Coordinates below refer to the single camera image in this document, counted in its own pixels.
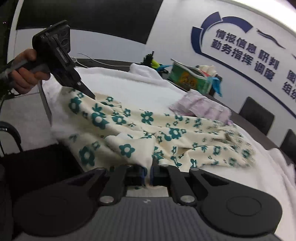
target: pink cloth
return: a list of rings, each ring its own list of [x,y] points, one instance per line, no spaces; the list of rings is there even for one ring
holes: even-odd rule
[[[196,90],[190,90],[176,103],[169,106],[176,115],[197,116],[227,123],[229,108],[208,99]]]

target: finger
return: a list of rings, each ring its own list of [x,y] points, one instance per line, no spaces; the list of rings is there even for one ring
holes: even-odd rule
[[[37,85],[39,80],[35,78],[34,74],[25,68],[20,68],[20,75],[27,81],[30,85]]]
[[[14,82],[13,83],[13,87],[15,88],[15,90],[18,92],[18,93],[20,93],[20,94],[26,94],[26,93],[28,93],[30,90],[31,90],[31,88],[23,88],[23,87],[21,87],[19,84],[17,84],[16,82]]]
[[[14,62],[18,63],[23,59],[35,61],[36,56],[37,54],[35,49],[26,49],[24,52],[20,53],[18,56],[15,57]]]
[[[35,78],[38,80],[49,80],[50,74],[46,74],[39,71],[35,73]]]
[[[22,88],[24,89],[31,88],[31,85],[26,80],[24,80],[23,77],[17,71],[15,70],[12,71],[11,77],[14,79],[15,83],[17,83]]]

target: gray floor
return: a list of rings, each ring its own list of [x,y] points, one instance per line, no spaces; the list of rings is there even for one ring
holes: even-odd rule
[[[56,143],[50,132],[50,123],[45,113],[37,86],[28,94],[6,100],[3,103],[1,121],[12,124],[20,133],[23,150],[31,150]],[[1,131],[0,140],[4,152],[19,152],[10,134]]]

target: green bag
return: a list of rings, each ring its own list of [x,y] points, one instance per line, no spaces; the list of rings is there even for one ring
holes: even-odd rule
[[[168,77],[170,81],[187,91],[194,89],[201,94],[209,93],[213,83],[211,77],[207,77],[198,68],[186,66],[173,59],[172,61],[174,61],[174,65]]]

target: floral fabric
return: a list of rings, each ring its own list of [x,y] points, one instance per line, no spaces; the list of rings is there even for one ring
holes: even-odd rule
[[[159,165],[174,165],[183,172],[203,165],[232,168],[254,162],[254,150],[236,125],[132,109],[112,96],[97,94],[93,100],[68,87],[62,88],[57,101],[69,117],[67,124],[75,130],[60,141],[69,146],[85,171],[142,158],[148,169],[154,159]],[[118,136],[120,141],[109,141],[110,136],[120,133],[127,139]]]

